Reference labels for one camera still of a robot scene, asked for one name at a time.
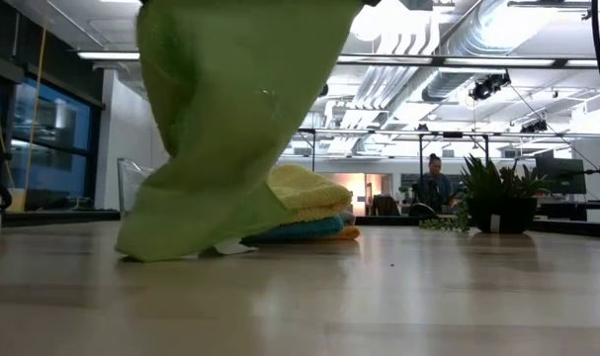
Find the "person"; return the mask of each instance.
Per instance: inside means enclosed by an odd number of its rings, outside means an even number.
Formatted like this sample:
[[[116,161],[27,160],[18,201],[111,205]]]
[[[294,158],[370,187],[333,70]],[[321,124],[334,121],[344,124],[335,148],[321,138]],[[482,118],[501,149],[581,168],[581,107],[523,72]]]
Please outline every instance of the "person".
[[[454,189],[449,178],[442,174],[442,159],[435,153],[429,156],[429,172],[418,180],[420,201],[435,211],[449,204]]]

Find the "window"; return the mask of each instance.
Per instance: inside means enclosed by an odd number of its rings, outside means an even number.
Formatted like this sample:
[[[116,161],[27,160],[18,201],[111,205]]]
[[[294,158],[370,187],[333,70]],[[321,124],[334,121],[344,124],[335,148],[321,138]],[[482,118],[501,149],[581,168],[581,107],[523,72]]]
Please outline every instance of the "window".
[[[28,142],[12,139],[10,167],[19,189],[25,188],[29,147]],[[85,179],[86,157],[33,144],[25,210],[44,209],[67,197],[83,198]]]
[[[29,140],[34,118],[36,81],[27,79],[16,90],[14,137]],[[34,125],[34,141],[60,148],[86,150],[89,146],[91,109],[41,84]]]
[[[16,88],[10,145],[11,172],[19,189],[25,188],[28,174],[35,100],[36,80],[28,78]],[[61,199],[91,195],[86,191],[91,107],[43,84],[38,101],[26,211],[47,209]]]

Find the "spotlight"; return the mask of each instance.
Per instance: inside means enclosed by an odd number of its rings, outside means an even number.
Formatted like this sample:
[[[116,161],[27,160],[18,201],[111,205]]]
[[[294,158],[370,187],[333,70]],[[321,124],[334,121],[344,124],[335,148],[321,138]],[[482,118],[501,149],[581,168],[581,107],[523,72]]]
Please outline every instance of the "spotlight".
[[[508,73],[504,74],[491,74],[488,75],[484,80],[478,80],[475,82],[475,86],[470,90],[469,96],[474,100],[486,100],[491,95],[500,91],[502,87],[510,84],[510,76]]]
[[[530,124],[525,124],[522,126],[520,133],[521,134],[534,134],[534,133],[542,133],[548,130],[548,123],[546,123],[543,119],[538,119],[535,122]]]

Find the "potted plant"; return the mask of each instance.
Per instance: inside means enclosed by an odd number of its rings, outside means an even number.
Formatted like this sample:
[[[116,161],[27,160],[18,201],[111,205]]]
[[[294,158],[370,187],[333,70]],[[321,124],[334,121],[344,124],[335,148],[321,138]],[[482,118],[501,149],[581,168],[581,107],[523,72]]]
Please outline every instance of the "potted plant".
[[[465,158],[467,170],[462,178],[468,189],[471,219],[482,232],[522,233],[535,218],[537,200],[534,195],[545,187],[536,169],[524,165],[524,176],[512,168],[499,171],[488,161],[472,155]]]

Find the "black plant pot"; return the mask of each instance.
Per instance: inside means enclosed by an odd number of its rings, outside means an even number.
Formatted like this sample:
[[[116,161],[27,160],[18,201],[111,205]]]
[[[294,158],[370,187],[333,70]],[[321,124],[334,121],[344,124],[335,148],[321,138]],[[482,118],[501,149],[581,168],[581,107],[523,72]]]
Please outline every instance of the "black plant pot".
[[[494,230],[494,226],[491,225],[498,221],[497,233],[522,233],[528,228],[537,212],[537,200],[534,198],[471,198],[468,204],[471,219],[482,232]]]

